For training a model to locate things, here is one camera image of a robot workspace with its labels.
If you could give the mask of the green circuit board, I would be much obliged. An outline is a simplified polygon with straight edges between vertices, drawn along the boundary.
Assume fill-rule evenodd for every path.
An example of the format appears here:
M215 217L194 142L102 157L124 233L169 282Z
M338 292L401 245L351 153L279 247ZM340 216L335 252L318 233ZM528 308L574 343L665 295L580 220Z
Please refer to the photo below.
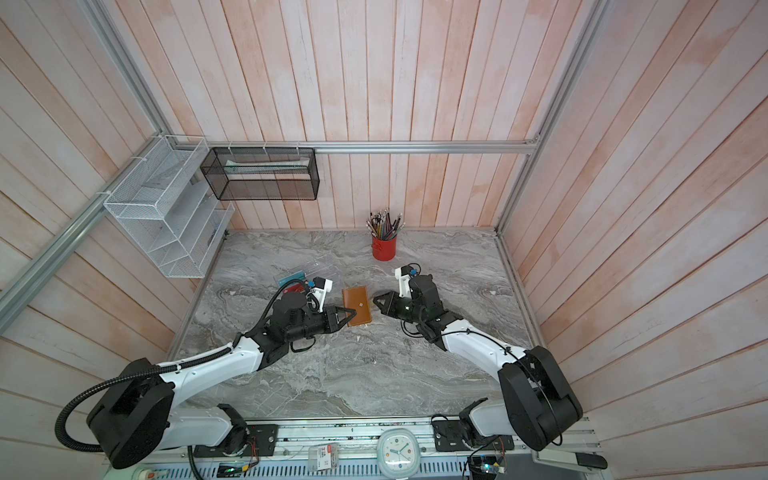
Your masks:
M216 470L217 479L242 478L250 466L245 463L220 463Z
M505 466L495 456L471 456L467 458L466 474L471 480L494 480L505 473Z

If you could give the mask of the green circuit board left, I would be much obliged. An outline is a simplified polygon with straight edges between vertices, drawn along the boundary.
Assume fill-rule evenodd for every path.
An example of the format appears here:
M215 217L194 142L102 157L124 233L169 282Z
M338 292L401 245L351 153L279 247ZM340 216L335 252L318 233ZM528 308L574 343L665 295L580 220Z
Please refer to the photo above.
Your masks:
M220 463L216 470L217 479L242 478L250 466L245 463Z

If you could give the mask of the red VIP card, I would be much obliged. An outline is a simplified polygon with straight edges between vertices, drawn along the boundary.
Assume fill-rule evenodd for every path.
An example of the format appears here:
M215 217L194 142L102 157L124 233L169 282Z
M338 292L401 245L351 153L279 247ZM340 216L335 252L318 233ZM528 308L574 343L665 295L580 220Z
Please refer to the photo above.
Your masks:
M291 293L291 292L306 292L307 291L307 285L303 282L298 283L292 283L291 285L287 285L283 290L283 294Z

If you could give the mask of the bundle of coloured pencils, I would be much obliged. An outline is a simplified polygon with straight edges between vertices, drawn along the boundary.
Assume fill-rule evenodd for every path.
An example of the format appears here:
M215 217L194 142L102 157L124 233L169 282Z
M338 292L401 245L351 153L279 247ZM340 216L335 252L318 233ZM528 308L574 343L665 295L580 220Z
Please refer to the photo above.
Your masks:
M371 212L366 224L373 238L381 241L395 239L404 225L402 216L393 217L388 209Z

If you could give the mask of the green circuit board right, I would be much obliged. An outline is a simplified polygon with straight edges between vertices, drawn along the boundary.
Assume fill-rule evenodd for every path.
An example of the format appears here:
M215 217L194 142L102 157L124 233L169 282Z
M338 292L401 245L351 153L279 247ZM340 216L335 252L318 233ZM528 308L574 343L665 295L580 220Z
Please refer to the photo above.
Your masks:
M467 458L466 474L471 480L494 480L505 473L505 466L495 456L471 456Z

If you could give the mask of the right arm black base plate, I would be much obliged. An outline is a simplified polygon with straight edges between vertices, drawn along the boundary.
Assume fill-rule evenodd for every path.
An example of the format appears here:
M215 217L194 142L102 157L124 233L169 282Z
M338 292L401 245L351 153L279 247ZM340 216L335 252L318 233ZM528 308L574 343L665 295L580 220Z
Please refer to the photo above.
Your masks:
M451 420L443 415L435 415L430 419L430 425L438 452L470 451L478 448L514 449L513 436L483 436L467 420Z

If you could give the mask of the clear acrylic card display stand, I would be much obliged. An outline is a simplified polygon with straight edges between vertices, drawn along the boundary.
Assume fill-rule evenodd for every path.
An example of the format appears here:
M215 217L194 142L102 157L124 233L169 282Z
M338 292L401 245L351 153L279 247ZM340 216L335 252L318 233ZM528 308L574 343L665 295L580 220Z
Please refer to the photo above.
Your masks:
M289 266L274 275L278 286L284 285L291 279L299 279L302 282L312 282L315 277L322 277L333 282L332 288L337 289L343 285L342 271L330 255L323 255L309 260L302 260L299 264Z

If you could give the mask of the red metal pencil bucket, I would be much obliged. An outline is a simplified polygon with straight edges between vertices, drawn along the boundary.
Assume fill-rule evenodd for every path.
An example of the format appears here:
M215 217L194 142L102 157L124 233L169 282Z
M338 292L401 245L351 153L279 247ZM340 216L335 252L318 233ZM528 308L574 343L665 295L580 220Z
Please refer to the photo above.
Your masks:
M380 239L378 237L372 238L372 254L373 257L382 262L391 261L395 258L397 251L397 238Z

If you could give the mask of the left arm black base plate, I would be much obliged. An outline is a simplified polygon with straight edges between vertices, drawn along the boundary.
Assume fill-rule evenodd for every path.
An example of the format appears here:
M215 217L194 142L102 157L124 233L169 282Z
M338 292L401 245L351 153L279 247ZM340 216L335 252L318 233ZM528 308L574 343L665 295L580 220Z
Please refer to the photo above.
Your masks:
M278 440L277 424L249 424L246 428L235 427L217 446L195 446L196 458L270 457Z

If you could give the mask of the white analog clock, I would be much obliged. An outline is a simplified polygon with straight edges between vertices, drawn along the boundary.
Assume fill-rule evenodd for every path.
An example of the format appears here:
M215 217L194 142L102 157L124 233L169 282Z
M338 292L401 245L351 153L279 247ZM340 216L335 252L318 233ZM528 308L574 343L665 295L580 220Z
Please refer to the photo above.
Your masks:
M377 462L387 479L413 477L421 465L421 448L416 436L405 428L383 432L377 443Z

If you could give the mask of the small red white box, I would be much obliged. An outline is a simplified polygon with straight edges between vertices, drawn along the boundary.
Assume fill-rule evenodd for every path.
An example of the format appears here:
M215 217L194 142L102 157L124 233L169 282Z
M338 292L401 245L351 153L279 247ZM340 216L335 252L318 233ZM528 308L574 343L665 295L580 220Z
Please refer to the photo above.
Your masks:
M308 449L308 470L310 473L326 472L339 465L340 447L337 443L311 446Z

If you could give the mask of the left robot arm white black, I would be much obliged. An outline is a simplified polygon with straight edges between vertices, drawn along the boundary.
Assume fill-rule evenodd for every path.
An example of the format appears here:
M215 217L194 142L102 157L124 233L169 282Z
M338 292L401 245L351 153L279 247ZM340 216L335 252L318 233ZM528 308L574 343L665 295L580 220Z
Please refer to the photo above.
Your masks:
M237 376L263 370L296 342L340 331L353 308L323 306L311 294L288 292L274 300L257 324L223 347L177 362L130 363L106 388L86 423L115 469L132 467L157 450L212 447L227 455L251 443L243 416L230 404L186 409L193 396Z

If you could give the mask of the aluminium mounting rail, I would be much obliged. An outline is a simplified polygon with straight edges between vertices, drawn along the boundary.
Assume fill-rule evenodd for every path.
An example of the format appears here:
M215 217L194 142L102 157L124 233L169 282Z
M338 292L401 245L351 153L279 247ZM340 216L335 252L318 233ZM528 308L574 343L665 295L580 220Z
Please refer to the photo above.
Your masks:
M430 425L433 416L255 421L251 424L279 426L274 454L270 457L196 458L193 451L180 448L152 454L124 470L108 469L105 476L108 479L217 479L220 463L245 463L250 466L248 472L234 479L387 479L378 466L377 443L383 432L396 428L409 429L421 448L419 471L408 479L468 479L467 458L481 455L495 456L505 466L505 473L496 479L609 479L612 476L608 469L585 473L535 463L534 450L516 436L513 436L513 450L478 448L438 452ZM340 447L338 467L310 473L308 449L327 443L337 443ZM560 445L546 448L602 456L594 431L586 420L568 430Z

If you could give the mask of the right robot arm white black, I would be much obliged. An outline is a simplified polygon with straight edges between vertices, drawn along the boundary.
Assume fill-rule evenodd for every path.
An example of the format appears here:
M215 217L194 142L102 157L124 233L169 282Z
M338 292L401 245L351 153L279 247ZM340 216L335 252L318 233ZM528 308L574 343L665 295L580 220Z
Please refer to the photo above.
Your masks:
M501 399L480 399L459 413L462 440L473 446L516 436L535 451L560 445L583 409L552 353L505 343L446 309L430 275L409 278L408 287L407 295L387 291L373 303L383 315L414 325L414 336L470 361L499 384Z

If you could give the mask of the black mesh wall basket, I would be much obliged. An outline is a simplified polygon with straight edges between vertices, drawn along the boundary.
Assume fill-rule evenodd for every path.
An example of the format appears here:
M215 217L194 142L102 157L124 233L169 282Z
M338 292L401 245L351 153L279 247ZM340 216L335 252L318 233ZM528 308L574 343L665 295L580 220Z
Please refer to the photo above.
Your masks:
M223 201L314 201L315 151L299 147L214 147L200 170Z

